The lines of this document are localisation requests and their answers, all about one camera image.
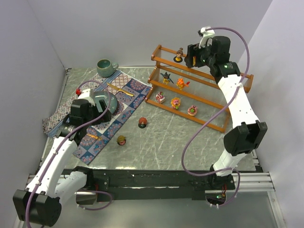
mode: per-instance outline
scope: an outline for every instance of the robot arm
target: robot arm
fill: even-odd
[[[203,27],[199,31],[199,35],[203,36],[199,44],[188,45],[185,57],[187,67],[208,66],[227,103],[239,87],[235,99],[229,106],[233,129],[224,136],[225,149],[219,160],[210,168],[211,171],[231,168],[213,175],[211,182],[218,182],[220,185],[227,180],[225,177],[232,173],[238,162],[259,146],[267,131],[267,125],[265,122],[261,123],[253,112],[240,83],[239,68],[236,63],[229,60],[230,39],[215,36],[214,31],[208,29],[210,27]]]
[[[67,179],[61,184],[57,184],[59,177],[65,167],[67,160],[72,153],[77,150],[82,138],[86,135],[88,126],[84,126],[69,137],[68,140],[56,152],[58,146],[64,138],[77,127],[97,118],[106,109],[105,101],[98,100],[101,110],[94,102],[93,90],[85,89],[79,95],[77,100],[71,104],[71,112],[64,120],[59,130],[52,149],[44,161],[35,178],[27,185],[25,190],[17,190],[13,196],[15,208],[20,220],[25,221],[26,206],[29,201],[29,196],[34,192],[34,188],[38,183],[38,189],[34,194],[30,205],[29,221],[45,226],[53,226],[60,215],[62,205],[79,189],[93,188],[94,178],[93,171],[86,167],[76,167]],[[93,125],[108,122],[111,120],[111,113],[107,111],[103,118],[95,121]],[[48,162],[56,154],[51,165],[47,168]],[[39,182],[42,173],[46,173]]]

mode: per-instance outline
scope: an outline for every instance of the small toy figure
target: small toy figure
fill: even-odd
[[[178,109],[180,107],[181,100],[178,97],[175,97],[171,100],[172,108]]]
[[[198,108],[195,105],[191,105],[190,108],[188,108],[188,114],[191,116],[195,116],[198,113]]]
[[[159,92],[155,97],[158,103],[160,104],[165,101],[165,96],[163,95],[163,92]]]
[[[184,54],[183,49],[180,48],[177,52],[176,52],[176,57],[173,58],[174,62],[176,63],[181,63],[182,62],[182,55]]]
[[[162,75],[162,82],[163,83],[165,83],[167,85],[169,82],[172,82],[174,84],[174,82],[170,78],[171,74],[168,75],[168,73],[166,72],[165,74],[161,73],[161,75]]]
[[[125,145],[125,143],[126,143],[125,137],[123,135],[119,135],[117,138],[117,144],[123,146]]]
[[[177,85],[178,88],[180,88],[180,90],[182,90],[185,86],[186,86],[186,87],[189,87],[189,83],[190,83],[190,82],[184,83],[184,79],[179,78],[179,79],[177,80],[176,85]]]
[[[141,117],[138,121],[138,126],[139,126],[139,128],[145,128],[147,126],[147,123],[148,123],[147,119],[144,117]]]

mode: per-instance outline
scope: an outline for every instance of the red cap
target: red cap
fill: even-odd
[[[76,94],[79,96],[81,94],[81,90],[80,89],[76,89]]]

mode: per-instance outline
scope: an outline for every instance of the green plate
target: green plate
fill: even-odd
[[[105,104],[108,106],[108,104],[109,104],[108,92],[104,91],[104,90],[103,91],[96,91],[96,92],[93,93],[93,95],[94,95],[94,102],[97,105],[97,109],[101,113],[103,110],[102,110],[102,108],[99,104],[99,100],[104,100]],[[117,98],[114,94],[110,93],[110,97],[111,97],[111,105],[110,105],[109,110],[113,114],[117,109],[118,101],[117,101]]]

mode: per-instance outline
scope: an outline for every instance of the white wall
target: white wall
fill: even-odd
[[[12,197],[38,167],[46,136],[42,119],[56,108],[65,70],[30,5],[0,3],[0,221],[16,218]]]
[[[198,43],[203,26],[227,26],[250,40],[271,0],[28,0],[65,67],[152,66],[158,44]],[[232,38],[232,59],[244,48]]]
[[[289,228],[304,227],[304,1],[273,0],[252,37],[250,102],[268,132],[257,150]],[[240,61],[245,68],[245,56]]]

